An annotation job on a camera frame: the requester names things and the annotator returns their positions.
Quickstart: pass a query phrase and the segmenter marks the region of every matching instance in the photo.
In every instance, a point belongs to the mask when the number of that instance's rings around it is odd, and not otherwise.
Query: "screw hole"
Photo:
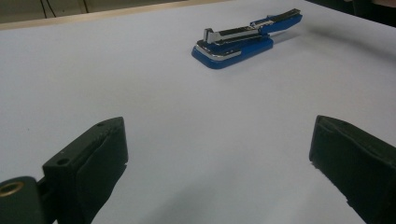
[[[23,188],[23,182],[14,182],[0,187],[0,197],[6,197]]]
[[[61,159],[58,162],[56,162],[58,165],[65,165],[69,162],[69,159]]]

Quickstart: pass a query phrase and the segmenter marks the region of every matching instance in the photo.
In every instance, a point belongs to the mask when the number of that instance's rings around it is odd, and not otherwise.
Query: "blue stapler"
[[[274,41],[269,33],[286,30],[300,22],[302,17],[299,9],[293,9],[253,21],[245,27],[219,32],[205,29],[204,39],[196,43],[191,54],[209,68],[224,68],[271,49]]]

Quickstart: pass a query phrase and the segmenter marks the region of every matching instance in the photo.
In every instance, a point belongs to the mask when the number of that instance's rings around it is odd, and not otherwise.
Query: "floor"
[[[0,23],[142,7],[187,0],[1,0]]]

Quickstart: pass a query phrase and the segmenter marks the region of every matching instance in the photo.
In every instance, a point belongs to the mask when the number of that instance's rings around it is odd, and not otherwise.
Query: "stapler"
[[[204,39],[192,49],[192,56],[209,68],[220,69],[239,63],[271,49],[274,41],[269,33],[283,31],[301,21],[299,9],[253,21],[249,26],[213,32],[204,30]]]

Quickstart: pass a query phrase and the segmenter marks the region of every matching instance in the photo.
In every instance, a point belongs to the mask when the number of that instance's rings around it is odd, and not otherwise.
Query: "stapler base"
[[[221,69],[271,49],[274,41],[264,37],[229,45],[229,48],[220,48],[215,44],[205,44],[200,40],[192,49],[191,55],[209,68]]]

